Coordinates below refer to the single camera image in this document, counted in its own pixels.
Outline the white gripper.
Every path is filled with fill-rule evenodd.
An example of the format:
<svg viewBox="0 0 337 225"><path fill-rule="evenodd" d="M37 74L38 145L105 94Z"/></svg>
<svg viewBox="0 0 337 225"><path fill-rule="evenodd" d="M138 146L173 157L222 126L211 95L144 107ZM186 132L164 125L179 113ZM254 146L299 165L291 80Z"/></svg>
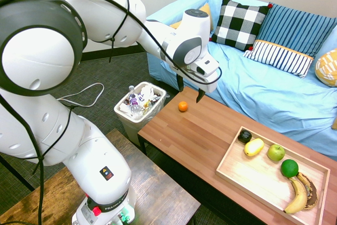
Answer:
<svg viewBox="0 0 337 225"><path fill-rule="evenodd" d="M210 76L206 77L201 73L193 70L188 70L186 68L175 68L175 73L180 92L183 92L184 90L184 79L186 79L188 82L198 88L196 103L198 103L203 98L205 93L211 93L216 89L217 81L220 78L217 72L213 72Z"/></svg>

